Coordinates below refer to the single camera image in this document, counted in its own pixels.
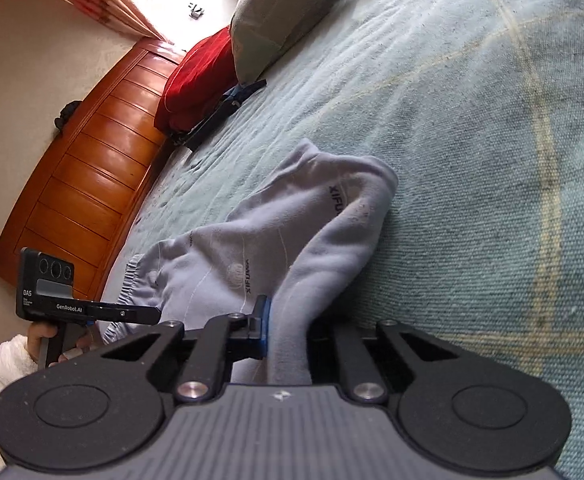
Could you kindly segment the person's left hand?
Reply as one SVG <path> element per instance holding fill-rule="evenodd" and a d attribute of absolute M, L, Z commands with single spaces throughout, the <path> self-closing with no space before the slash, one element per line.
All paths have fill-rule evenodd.
<path fill-rule="evenodd" d="M 50 339 L 57 335 L 57 327 L 48 323 L 32 323 L 28 328 L 26 335 L 26 348 L 30 358 L 37 363 L 40 356 L 40 348 L 45 339 Z M 86 330 L 80 336 L 72 350 L 68 350 L 60 355 L 60 358 L 54 364 L 63 363 L 70 359 L 76 358 L 94 348 L 97 344 L 94 342 L 94 334 L 90 330 Z"/>

